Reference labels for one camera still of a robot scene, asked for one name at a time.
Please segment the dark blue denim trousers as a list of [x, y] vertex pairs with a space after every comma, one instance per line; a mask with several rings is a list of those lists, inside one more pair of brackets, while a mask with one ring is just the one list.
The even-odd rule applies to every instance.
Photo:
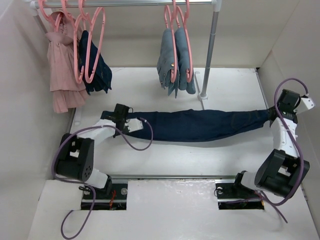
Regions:
[[199, 143], [232, 137], [262, 128], [269, 111], [182, 110], [176, 112], [131, 112], [129, 119], [143, 118], [148, 123], [129, 136], [161, 142]]

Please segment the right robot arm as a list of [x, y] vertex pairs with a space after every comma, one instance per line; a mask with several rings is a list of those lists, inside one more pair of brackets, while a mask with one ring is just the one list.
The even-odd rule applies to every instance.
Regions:
[[237, 197], [243, 197], [249, 191], [268, 191], [279, 197], [291, 198], [296, 191], [296, 184], [301, 183], [310, 169], [310, 163], [303, 161], [296, 147], [297, 114], [310, 110], [314, 102], [308, 96], [300, 96], [294, 91], [282, 90], [275, 104], [278, 111], [270, 120], [273, 135], [273, 150], [257, 170], [242, 171], [231, 184], [231, 191]]

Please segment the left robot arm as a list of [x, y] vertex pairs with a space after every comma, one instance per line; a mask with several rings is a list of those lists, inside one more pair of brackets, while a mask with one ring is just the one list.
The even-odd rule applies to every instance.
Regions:
[[102, 199], [111, 195], [112, 178], [94, 168], [95, 146], [104, 140], [116, 137], [119, 129], [128, 133], [127, 116], [131, 108], [116, 104], [115, 109], [105, 119], [100, 119], [91, 129], [75, 135], [66, 133], [60, 141], [60, 152], [54, 163], [54, 173], [94, 187], [94, 192]]

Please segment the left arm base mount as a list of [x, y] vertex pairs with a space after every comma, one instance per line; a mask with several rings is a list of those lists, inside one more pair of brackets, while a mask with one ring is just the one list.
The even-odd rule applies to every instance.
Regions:
[[[127, 209], [128, 183], [126, 179], [109, 179], [104, 188], [96, 188], [93, 210], [124, 211]], [[93, 202], [93, 191], [85, 185], [78, 187], [82, 191], [81, 210], [89, 210]]]

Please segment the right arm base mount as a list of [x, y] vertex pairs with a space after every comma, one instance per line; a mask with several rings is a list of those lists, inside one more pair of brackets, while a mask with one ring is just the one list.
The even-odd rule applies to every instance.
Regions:
[[234, 179], [215, 181], [214, 195], [219, 210], [264, 210], [259, 196], [251, 189], [237, 186]]

